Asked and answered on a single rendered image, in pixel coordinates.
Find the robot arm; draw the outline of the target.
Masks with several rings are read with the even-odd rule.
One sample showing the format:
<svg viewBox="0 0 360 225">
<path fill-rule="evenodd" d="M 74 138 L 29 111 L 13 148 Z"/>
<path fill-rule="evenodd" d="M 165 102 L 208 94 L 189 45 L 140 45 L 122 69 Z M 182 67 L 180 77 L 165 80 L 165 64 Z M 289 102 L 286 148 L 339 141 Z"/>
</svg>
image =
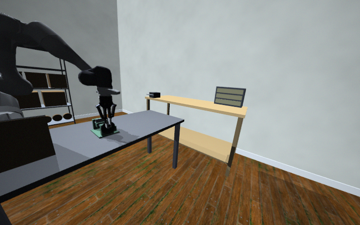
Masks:
<svg viewBox="0 0 360 225">
<path fill-rule="evenodd" d="M 32 84 L 16 68 L 16 48 L 43 47 L 51 55 L 76 65 L 81 72 L 79 81 L 87 86 L 97 86 L 101 96 L 118 95 L 112 87 L 110 69 L 92 68 L 56 32 L 42 22 L 23 23 L 0 12 L 0 120 L 24 118 L 18 100 L 11 96 L 29 95 Z"/>
</svg>

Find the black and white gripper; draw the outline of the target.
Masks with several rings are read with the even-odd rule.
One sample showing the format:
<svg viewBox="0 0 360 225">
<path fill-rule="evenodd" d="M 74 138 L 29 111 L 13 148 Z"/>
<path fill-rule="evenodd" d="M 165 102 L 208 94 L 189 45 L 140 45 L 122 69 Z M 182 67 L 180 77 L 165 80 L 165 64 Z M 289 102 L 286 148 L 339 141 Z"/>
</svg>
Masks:
<svg viewBox="0 0 360 225">
<path fill-rule="evenodd" d="M 114 104 L 112 102 L 112 96 L 101 96 L 101 95 L 99 95 L 99 101 L 100 101 L 99 104 L 96 105 L 95 107 L 97 108 L 100 117 L 102 119 L 104 119 L 105 127 L 108 128 L 108 122 L 111 125 L 110 127 L 112 127 L 111 122 L 112 122 L 112 117 L 114 117 L 116 104 Z M 103 108 L 104 115 L 102 114 L 100 106 Z M 111 112 L 111 106 L 112 106 L 112 112 Z M 106 110 L 108 111 L 108 121 L 107 121 L 107 112 L 106 112 Z"/>
</svg>

